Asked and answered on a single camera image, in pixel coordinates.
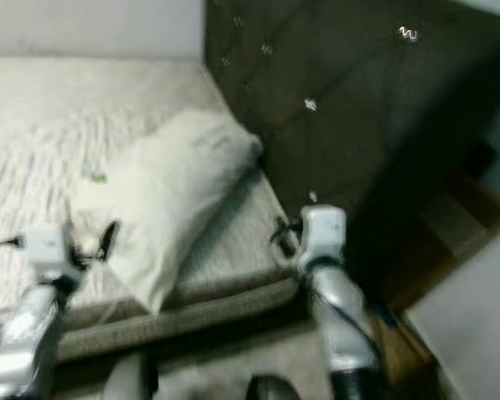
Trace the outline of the robot left leg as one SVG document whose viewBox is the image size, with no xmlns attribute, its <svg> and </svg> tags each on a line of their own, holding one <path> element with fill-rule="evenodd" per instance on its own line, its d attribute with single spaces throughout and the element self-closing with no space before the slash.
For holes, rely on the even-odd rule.
<svg viewBox="0 0 500 400">
<path fill-rule="evenodd" d="M 106 378 L 98 400 L 152 400 L 158 391 L 158 366 L 148 355 L 121 358 Z"/>
</svg>

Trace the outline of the white patterned mattress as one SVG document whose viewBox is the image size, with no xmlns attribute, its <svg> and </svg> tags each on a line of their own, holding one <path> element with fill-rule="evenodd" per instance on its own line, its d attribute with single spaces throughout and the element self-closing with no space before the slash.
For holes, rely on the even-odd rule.
<svg viewBox="0 0 500 400">
<path fill-rule="evenodd" d="M 105 165 L 159 131 L 192 128 L 186 112 L 228 117 L 230 107 L 199 64 L 128 58 L 0 57 L 0 240 L 39 223 L 71 221 L 92 243 L 107 218 L 75 206 Z M 291 271 L 268 239 L 287 214 L 268 179 L 250 170 L 207 216 L 207 228 L 167 274 L 158 305 L 136 300 L 109 266 L 90 267 L 68 304 L 61 362 L 100 357 L 280 308 L 295 298 Z"/>
</svg>

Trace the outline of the dark tufted headboard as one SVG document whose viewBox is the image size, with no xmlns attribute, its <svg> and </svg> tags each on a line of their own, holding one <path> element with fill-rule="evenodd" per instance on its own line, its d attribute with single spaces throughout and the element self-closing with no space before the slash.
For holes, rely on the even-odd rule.
<svg viewBox="0 0 500 400">
<path fill-rule="evenodd" d="M 345 210 L 369 293 L 500 114 L 500 15 L 457 0 L 207 0 L 204 52 L 282 208 Z"/>
</svg>

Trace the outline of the white pillow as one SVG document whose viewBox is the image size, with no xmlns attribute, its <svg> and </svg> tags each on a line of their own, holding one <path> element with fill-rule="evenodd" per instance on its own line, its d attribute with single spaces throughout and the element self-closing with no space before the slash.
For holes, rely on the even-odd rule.
<svg viewBox="0 0 500 400">
<path fill-rule="evenodd" d="M 149 313 L 173 293 L 182 264 L 264 148 L 223 112 L 187 109 L 136 138 L 83 179 L 71 195 L 71 224 L 82 239 L 119 221 L 110 274 Z"/>
</svg>

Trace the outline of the robot right leg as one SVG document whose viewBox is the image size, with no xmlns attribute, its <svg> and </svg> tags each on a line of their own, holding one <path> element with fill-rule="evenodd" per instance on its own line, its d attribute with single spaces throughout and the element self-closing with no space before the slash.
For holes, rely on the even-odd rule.
<svg viewBox="0 0 500 400">
<path fill-rule="evenodd" d="M 245 400 L 301 400 L 296 388 L 279 376 L 253 376 L 247 384 Z"/>
</svg>

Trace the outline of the robot leg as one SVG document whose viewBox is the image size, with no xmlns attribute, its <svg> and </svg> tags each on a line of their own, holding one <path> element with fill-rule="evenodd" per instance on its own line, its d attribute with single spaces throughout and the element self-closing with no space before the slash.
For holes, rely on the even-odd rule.
<svg viewBox="0 0 500 400">
<path fill-rule="evenodd" d="M 279 376 L 253 376 L 247 384 L 245 400 L 301 400 L 296 388 Z"/>
<path fill-rule="evenodd" d="M 148 355 L 121 358 L 106 378 L 98 400 L 152 400 L 158 391 L 158 366 Z"/>
</svg>

